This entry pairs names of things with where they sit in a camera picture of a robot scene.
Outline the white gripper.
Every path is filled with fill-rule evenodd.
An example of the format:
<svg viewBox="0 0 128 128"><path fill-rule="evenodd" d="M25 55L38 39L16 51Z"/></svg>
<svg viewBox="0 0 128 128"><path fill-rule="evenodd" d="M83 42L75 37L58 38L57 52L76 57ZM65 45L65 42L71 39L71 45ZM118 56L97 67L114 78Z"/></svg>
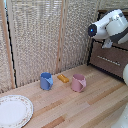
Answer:
<svg viewBox="0 0 128 128"><path fill-rule="evenodd" d="M104 43L103 43L103 45L102 45L102 48L110 48L112 46L112 41L109 39L109 38L107 38L105 41L104 41Z"/></svg>

